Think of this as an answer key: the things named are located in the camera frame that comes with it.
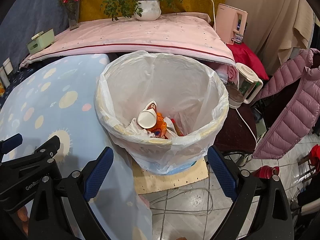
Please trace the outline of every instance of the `pink appliance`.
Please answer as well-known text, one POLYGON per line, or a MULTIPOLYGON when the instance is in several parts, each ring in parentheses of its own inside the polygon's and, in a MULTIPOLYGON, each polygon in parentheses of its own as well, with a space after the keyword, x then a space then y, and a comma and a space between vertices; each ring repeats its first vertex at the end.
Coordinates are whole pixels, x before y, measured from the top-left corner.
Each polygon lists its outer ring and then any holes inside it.
POLYGON ((216 16, 216 33, 226 44, 233 45, 234 41, 241 43, 248 13, 246 11, 219 4, 216 16))

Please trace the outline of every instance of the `metal screw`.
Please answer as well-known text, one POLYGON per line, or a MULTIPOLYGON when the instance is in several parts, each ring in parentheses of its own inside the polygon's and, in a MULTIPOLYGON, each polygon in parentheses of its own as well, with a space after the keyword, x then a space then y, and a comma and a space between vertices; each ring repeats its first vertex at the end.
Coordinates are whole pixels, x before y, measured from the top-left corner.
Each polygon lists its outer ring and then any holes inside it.
POLYGON ((43 182, 47 182, 49 180, 49 177, 48 176, 44 176, 43 178, 42 178, 42 181, 43 182))
POLYGON ((279 180, 280 180, 280 178, 279 178, 278 175, 272 175, 272 178, 273 178, 275 181, 279 181, 279 180))
POLYGON ((241 175, 244 176, 244 177, 248 177, 250 175, 250 172, 247 171, 247 170, 242 170, 241 171, 241 175))
POLYGON ((79 171, 74 171, 72 174, 71 174, 72 177, 74 178, 77 178, 80 176, 80 172, 79 171))

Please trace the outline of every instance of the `trash bag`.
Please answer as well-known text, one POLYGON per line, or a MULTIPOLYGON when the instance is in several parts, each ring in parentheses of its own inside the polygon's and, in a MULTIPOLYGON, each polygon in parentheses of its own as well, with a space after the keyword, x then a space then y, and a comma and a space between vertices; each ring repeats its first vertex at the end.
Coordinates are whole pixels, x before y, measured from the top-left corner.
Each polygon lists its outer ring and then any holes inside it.
POLYGON ((195 59, 136 51, 109 63, 100 75, 95 109, 115 144, 140 167, 175 174, 207 154, 227 117, 228 92, 216 72, 195 59), (152 100, 175 119, 183 137, 149 138, 125 128, 152 100))

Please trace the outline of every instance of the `beige curtain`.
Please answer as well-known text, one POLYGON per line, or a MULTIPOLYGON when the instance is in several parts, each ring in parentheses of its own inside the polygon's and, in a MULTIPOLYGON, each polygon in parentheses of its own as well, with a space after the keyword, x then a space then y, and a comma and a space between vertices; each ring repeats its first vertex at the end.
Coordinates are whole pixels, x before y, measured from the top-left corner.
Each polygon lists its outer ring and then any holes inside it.
POLYGON ((313 11, 306 0, 226 0, 248 12, 244 42, 272 75, 290 57, 293 47, 306 49, 313 11))

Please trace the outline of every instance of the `green tissue box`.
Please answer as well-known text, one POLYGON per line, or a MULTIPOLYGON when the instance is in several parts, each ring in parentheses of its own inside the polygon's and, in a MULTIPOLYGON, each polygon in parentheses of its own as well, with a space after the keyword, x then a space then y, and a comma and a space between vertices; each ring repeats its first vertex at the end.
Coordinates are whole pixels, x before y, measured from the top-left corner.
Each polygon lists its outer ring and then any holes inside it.
POLYGON ((32 41, 30 41, 27 44, 28 50, 30 55, 33 55, 46 47, 50 46, 52 43, 54 43, 54 33, 53 29, 50 29, 46 32, 39 32, 35 36, 31 38, 32 41))

